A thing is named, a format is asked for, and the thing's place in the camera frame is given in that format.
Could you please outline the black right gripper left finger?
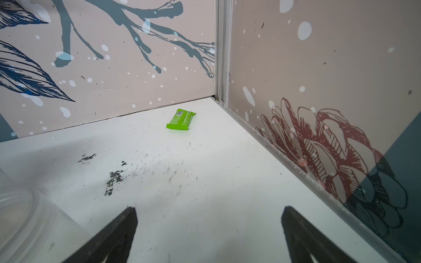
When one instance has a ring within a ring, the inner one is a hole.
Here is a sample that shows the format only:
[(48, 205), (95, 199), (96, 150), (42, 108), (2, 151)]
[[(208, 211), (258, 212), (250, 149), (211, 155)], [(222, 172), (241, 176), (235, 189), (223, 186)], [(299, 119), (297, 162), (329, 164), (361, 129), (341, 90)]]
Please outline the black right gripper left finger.
[(136, 209), (128, 207), (64, 262), (126, 263), (137, 226)]

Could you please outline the green snack packet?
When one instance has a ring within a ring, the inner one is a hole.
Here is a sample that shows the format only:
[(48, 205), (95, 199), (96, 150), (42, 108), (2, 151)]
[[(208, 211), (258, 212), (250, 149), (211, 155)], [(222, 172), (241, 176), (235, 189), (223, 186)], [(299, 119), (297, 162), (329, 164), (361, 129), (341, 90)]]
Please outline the green snack packet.
[(196, 113), (194, 112), (179, 108), (172, 120), (166, 124), (166, 128), (173, 130), (189, 130), (190, 123), (195, 115)]

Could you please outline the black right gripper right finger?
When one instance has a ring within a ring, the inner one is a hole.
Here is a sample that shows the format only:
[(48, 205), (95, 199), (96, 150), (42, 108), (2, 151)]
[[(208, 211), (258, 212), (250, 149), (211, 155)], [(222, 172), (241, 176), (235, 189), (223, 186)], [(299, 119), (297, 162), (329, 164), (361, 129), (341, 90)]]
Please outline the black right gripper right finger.
[(281, 224), (291, 262), (356, 263), (293, 207), (285, 207)]

